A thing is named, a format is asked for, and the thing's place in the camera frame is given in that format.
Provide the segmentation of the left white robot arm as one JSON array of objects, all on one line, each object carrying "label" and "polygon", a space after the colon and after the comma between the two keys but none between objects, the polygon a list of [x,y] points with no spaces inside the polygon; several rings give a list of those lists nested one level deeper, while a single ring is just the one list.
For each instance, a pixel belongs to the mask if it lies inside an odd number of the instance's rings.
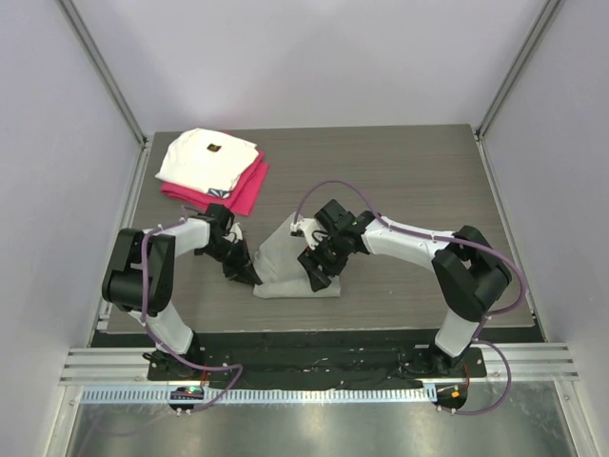
[{"label": "left white robot arm", "polygon": [[103,299],[138,321],[154,342],[149,362],[184,380],[234,369],[204,365],[196,332],[172,303],[175,261],[188,253],[218,262],[229,281],[252,287],[262,283],[234,214],[211,204],[170,226],[121,229],[102,284]]}]

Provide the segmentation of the grey cloth napkin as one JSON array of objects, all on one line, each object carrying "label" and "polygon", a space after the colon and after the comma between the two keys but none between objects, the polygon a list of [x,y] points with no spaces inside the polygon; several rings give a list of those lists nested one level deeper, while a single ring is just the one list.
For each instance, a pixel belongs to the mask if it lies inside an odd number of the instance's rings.
[{"label": "grey cloth napkin", "polygon": [[305,269],[297,260],[307,243],[290,234],[293,218],[291,213],[254,253],[253,267],[262,283],[254,287],[253,295],[262,299],[340,297],[338,278],[332,279],[328,288],[312,290]]}]

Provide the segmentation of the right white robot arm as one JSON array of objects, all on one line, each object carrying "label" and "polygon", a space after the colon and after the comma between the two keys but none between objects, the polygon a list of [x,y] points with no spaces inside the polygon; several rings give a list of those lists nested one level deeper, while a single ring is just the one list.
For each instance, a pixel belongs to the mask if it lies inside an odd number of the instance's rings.
[{"label": "right white robot arm", "polygon": [[483,318],[512,281],[505,263],[470,226],[435,232],[370,210],[354,215],[331,200],[311,218],[296,216],[290,233],[307,243],[298,261],[313,291],[328,288],[356,253],[393,257],[435,274],[448,311],[425,355],[412,363],[415,373],[449,376],[460,369]]}]

